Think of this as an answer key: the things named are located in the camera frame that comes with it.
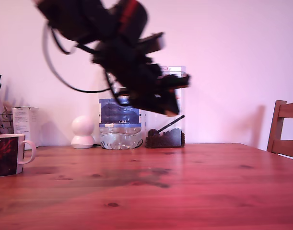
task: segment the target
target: mug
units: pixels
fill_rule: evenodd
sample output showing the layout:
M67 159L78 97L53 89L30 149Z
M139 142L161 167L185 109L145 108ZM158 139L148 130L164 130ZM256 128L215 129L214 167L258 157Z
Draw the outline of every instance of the mug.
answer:
M32 156L24 161L24 145L31 146ZM0 176L10 176L23 171L23 165L35 159L36 146L34 142L25 140L24 134L0 135Z

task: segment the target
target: blue label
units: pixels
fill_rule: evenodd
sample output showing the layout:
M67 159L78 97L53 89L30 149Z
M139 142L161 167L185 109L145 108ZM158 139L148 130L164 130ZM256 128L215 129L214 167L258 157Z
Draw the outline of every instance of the blue label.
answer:
M120 99L127 104L128 100ZM119 106L115 99L100 99L100 127L141 127L139 109Z

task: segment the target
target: wooden table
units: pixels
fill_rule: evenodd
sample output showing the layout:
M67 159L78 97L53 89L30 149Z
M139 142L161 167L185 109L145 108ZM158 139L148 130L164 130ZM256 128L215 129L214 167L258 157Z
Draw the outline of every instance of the wooden table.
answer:
M241 144L39 147L0 178L0 230L293 230L293 160Z

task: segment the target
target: cardboard box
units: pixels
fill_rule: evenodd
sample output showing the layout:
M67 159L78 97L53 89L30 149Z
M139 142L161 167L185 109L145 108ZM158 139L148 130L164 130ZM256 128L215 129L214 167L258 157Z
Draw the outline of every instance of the cardboard box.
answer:
M13 128L15 134L25 134L26 140L35 143L39 147L38 108L16 107L13 112Z

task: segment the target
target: chair backrest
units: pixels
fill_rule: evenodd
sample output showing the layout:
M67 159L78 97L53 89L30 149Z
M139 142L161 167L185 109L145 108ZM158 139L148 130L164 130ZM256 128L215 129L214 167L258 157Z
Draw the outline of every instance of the chair backrest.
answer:
M293 118L293 103L276 101L267 151L293 157L293 140L281 140L284 118Z

